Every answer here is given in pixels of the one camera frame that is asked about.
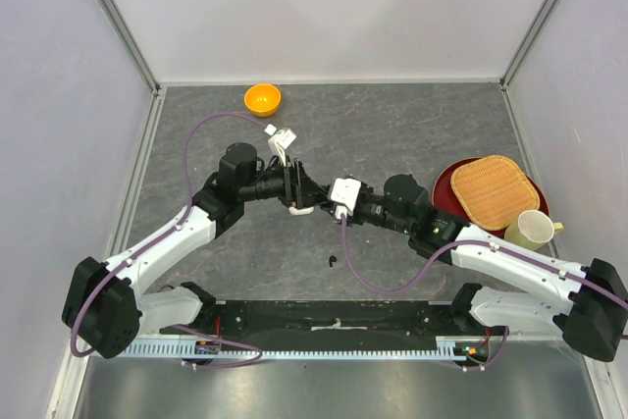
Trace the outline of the white earbud charging case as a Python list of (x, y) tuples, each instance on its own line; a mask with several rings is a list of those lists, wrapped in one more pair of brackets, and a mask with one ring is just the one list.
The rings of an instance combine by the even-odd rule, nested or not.
[(292, 216), (305, 216), (305, 215), (312, 214), (314, 211), (314, 207), (306, 207), (306, 208), (289, 207), (288, 211)]

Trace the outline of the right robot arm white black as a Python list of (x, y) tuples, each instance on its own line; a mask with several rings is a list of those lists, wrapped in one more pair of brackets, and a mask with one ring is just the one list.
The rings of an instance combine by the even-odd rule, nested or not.
[(389, 178), (383, 194), (353, 178), (336, 179), (323, 193), (323, 207), (343, 228), (371, 224), (404, 234), (426, 268), (443, 262), (517, 288), (507, 296), (464, 287), (448, 312), (460, 334), (481, 326), (559, 333), (585, 356), (614, 360), (627, 326), (627, 288), (612, 264), (564, 261), (491, 235), (434, 207), (410, 175)]

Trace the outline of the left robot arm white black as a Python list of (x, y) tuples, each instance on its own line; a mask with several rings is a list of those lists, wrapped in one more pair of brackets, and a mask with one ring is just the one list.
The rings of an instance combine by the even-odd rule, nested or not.
[(303, 164), (273, 157), (264, 162), (248, 143), (230, 145), (191, 203), (164, 227), (130, 249), (99, 262), (83, 259), (75, 268), (62, 320), (78, 342), (104, 358), (122, 353), (138, 336), (173, 325), (204, 334), (215, 323), (214, 297), (194, 283), (149, 292), (152, 284), (231, 228), (249, 201), (278, 199), (293, 212), (309, 213), (326, 202), (328, 187), (312, 180)]

